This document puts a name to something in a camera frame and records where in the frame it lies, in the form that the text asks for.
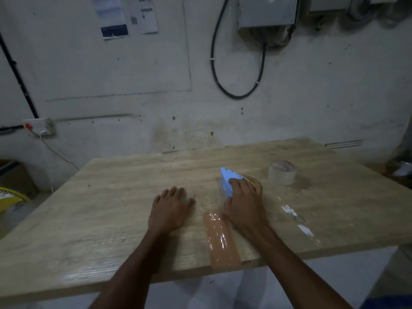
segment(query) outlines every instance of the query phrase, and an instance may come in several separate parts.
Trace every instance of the paper poster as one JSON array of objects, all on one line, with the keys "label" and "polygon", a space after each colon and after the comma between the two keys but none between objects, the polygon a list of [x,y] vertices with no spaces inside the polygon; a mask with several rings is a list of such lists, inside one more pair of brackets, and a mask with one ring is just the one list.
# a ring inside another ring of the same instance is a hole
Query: paper poster
[{"label": "paper poster", "polygon": [[91,0],[104,39],[129,34],[120,0]]},{"label": "paper poster", "polygon": [[151,0],[127,0],[130,11],[130,29],[137,34],[157,33],[155,9]]}]

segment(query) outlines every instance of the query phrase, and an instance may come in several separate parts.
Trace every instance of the person's right hand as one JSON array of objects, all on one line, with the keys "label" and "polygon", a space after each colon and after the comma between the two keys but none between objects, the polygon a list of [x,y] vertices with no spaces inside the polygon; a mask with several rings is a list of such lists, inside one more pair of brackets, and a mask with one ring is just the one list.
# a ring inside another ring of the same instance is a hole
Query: person's right hand
[{"label": "person's right hand", "polygon": [[262,186],[260,183],[253,186],[246,179],[230,179],[229,183],[232,185],[233,198],[228,197],[224,202],[223,217],[252,241],[269,227],[263,207]]}]

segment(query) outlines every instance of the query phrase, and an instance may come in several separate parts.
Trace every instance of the tape roll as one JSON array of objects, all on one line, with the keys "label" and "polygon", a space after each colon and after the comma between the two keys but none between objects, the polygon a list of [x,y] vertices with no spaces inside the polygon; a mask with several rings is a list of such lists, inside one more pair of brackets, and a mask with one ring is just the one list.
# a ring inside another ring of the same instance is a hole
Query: tape roll
[{"label": "tape roll", "polygon": [[289,161],[274,161],[269,165],[269,179],[282,185],[295,183],[297,167]]}]

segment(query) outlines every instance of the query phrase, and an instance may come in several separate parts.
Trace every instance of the blue and white paper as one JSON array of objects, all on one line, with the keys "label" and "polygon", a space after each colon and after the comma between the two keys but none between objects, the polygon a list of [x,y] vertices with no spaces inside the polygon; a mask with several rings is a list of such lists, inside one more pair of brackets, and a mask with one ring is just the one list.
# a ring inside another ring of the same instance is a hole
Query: blue and white paper
[{"label": "blue and white paper", "polygon": [[104,39],[129,34],[120,0],[91,0]]}]

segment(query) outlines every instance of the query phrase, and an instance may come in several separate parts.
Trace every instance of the hand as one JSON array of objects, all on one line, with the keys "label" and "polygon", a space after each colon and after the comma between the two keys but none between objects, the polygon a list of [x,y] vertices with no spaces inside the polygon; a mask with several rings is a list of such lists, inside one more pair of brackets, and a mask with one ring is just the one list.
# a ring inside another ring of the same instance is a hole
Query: hand
[{"label": "hand", "polygon": [[253,186],[246,179],[230,179],[233,198],[224,202],[223,217],[227,218],[246,239],[255,237],[269,227],[262,201],[262,186]]},{"label": "hand", "polygon": [[159,235],[167,235],[173,230],[182,227],[190,207],[195,200],[189,198],[187,202],[182,202],[185,189],[172,187],[166,189],[162,195],[157,195],[153,201],[152,212],[149,217],[149,230]]}]

